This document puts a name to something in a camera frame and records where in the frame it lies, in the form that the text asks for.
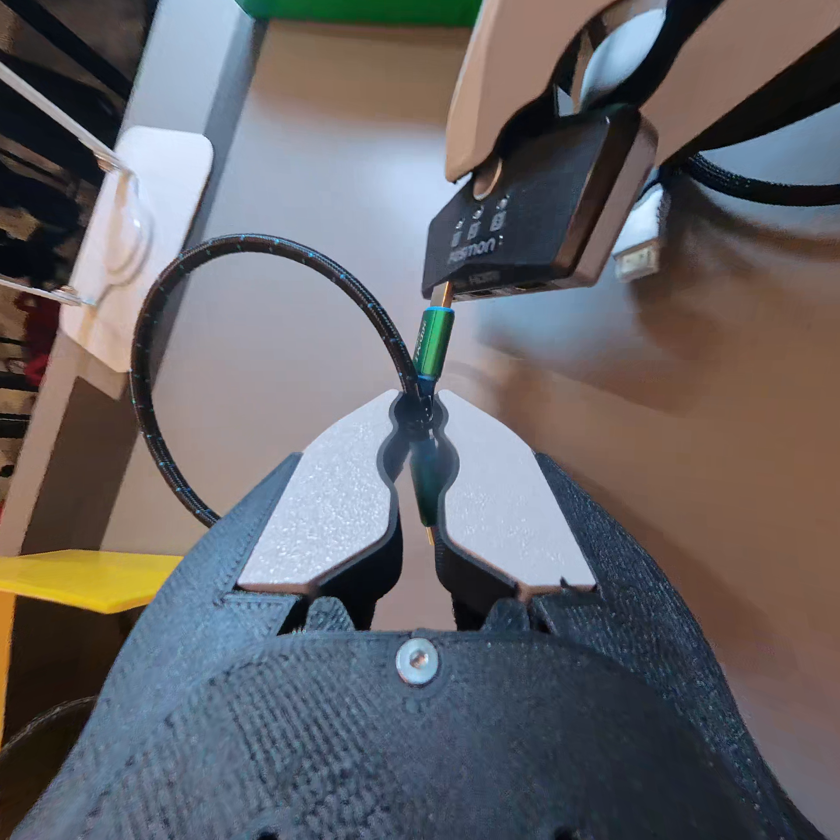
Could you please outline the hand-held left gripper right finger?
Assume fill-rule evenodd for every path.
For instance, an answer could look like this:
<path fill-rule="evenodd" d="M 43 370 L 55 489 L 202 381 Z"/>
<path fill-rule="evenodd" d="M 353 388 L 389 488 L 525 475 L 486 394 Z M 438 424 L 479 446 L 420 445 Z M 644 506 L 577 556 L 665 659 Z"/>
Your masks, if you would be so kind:
<path fill-rule="evenodd" d="M 536 453 L 461 396 L 443 390 L 437 400 L 457 460 L 440 515 L 447 546 L 517 595 L 594 590 L 596 578 Z"/>

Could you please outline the yellow plastic bin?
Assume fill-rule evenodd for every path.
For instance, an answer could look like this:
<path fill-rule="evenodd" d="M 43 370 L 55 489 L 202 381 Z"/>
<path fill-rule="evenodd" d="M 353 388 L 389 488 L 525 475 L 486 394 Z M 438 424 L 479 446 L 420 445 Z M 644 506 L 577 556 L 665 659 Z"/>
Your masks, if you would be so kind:
<path fill-rule="evenodd" d="M 2 745 L 48 711 L 99 693 L 181 559 L 84 549 L 2 558 Z"/>

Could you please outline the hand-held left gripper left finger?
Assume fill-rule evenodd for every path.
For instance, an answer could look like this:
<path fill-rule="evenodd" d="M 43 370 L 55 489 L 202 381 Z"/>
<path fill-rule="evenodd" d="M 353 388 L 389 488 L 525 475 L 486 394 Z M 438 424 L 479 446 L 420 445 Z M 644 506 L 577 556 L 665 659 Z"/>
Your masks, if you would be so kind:
<path fill-rule="evenodd" d="M 383 450 L 395 434 L 392 409 L 401 396 L 378 395 L 303 450 L 239 574 L 240 589 L 314 595 L 385 545 L 398 504 Z"/>

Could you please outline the black cable with white plug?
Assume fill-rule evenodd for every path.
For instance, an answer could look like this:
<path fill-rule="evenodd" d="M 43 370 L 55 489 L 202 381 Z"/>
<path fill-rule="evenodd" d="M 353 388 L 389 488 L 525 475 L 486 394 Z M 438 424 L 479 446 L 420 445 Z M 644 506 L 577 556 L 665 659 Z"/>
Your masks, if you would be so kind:
<path fill-rule="evenodd" d="M 838 29 L 682 150 L 655 165 L 642 114 L 677 55 L 724 2 L 612 2 L 565 50 L 543 94 L 434 217 L 423 297 L 435 306 L 590 287 L 607 260 L 633 280 L 658 270 L 667 183 L 783 207 L 838 204 L 838 184 L 766 182 L 704 155 L 838 104 Z"/>

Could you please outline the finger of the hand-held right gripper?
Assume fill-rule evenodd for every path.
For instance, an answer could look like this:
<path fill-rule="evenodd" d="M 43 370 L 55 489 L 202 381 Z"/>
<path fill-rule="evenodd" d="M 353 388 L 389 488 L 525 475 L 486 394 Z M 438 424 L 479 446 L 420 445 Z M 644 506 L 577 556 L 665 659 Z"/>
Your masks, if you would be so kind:
<path fill-rule="evenodd" d="M 494 150 L 508 121 L 540 97 L 565 50 L 610 1 L 482 3 L 448 110 L 445 178 Z"/>
<path fill-rule="evenodd" d="M 655 165 L 682 150 L 838 26 L 838 1 L 722 3 L 689 37 L 642 107 L 658 133 Z"/>

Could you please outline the white board stand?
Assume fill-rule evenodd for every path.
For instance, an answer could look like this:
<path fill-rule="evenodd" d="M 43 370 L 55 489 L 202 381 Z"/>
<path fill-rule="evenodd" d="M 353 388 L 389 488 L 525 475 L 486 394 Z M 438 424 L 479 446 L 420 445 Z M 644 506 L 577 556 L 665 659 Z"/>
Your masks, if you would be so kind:
<path fill-rule="evenodd" d="M 2 82 L 66 130 L 97 160 L 103 184 L 69 282 L 33 293 L 58 302 L 60 330 L 118 375 L 156 278 L 181 252 L 214 161 L 200 133 L 137 125 L 115 150 L 2 65 Z"/>

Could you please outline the green plastic bin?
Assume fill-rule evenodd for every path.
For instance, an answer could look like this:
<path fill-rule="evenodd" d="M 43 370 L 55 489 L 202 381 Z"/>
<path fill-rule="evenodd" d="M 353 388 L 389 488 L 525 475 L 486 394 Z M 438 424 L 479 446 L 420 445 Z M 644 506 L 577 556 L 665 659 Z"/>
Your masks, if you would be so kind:
<path fill-rule="evenodd" d="M 237 1 L 247 15 L 328 25 L 472 28 L 481 1 Z"/>

